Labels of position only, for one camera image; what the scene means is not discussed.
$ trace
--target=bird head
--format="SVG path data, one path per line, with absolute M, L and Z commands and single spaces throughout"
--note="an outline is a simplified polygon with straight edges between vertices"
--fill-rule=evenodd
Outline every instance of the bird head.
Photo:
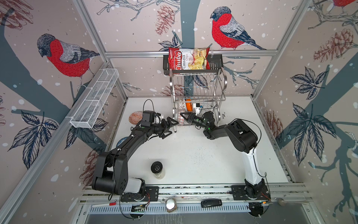
M 51 34 L 44 34 L 37 40 L 37 48 L 39 49 L 39 53 L 41 57 L 45 55 L 47 57 L 52 56 L 50 44 L 54 40 L 56 40 L 56 38 Z
M 218 19 L 224 14 L 231 14 L 231 10 L 229 9 L 229 7 L 217 7 L 211 14 L 210 19 L 213 19 L 215 22 L 217 22 Z

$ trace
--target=white tabletop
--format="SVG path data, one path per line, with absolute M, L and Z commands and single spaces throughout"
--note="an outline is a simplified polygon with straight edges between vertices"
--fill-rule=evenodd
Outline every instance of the white tabletop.
M 151 99 L 155 112 L 172 117 L 172 105 L 169 97 L 129 98 L 123 112 L 118 132 L 112 149 L 117 142 L 130 134 L 128 117 L 135 111 L 142 111 L 143 103 Z M 145 110 L 152 110 L 147 101 Z M 227 97 L 222 102 L 221 113 L 225 117 L 220 125 L 241 118 L 256 123 L 262 138 L 257 146 L 257 163 L 261 174 L 267 172 L 269 183 L 286 183 L 287 178 L 282 170 L 276 153 L 264 130 L 260 118 L 250 97 Z M 246 124 L 260 137 L 258 128 Z M 237 151 L 228 137 L 208 140 L 203 129 L 194 126 L 178 127 L 177 132 L 165 139 L 153 138 L 141 145 L 128 161 L 128 175 L 142 178 L 146 184 L 235 184 L 244 183 L 245 168 L 241 152 Z M 158 180 L 150 170 L 153 162 L 160 161 L 165 169 L 165 176 Z

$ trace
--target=bag of chips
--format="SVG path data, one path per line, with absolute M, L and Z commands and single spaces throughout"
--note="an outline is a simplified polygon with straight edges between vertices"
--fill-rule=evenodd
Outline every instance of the bag of chips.
M 169 68 L 172 70 L 210 69 L 207 57 L 209 48 L 169 48 Z

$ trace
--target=marker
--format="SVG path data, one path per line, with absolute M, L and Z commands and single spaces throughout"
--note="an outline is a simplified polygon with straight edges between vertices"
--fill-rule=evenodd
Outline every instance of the marker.
M 106 204 L 98 204 L 98 205 L 92 205 L 92 208 L 112 206 L 112 205 L 116 205 L 116 204 L 117 204 L 116 202 L 111 202 L 111 203 L 106 203 Z

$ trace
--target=black remote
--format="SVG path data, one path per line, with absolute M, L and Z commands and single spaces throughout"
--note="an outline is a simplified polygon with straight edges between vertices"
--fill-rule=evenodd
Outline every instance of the black remote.
M 209 208 L 209 207 L 222 206 L 222 205 L 223 204 L 220 199 L 210 199 L 201 202 L 202 208 Z

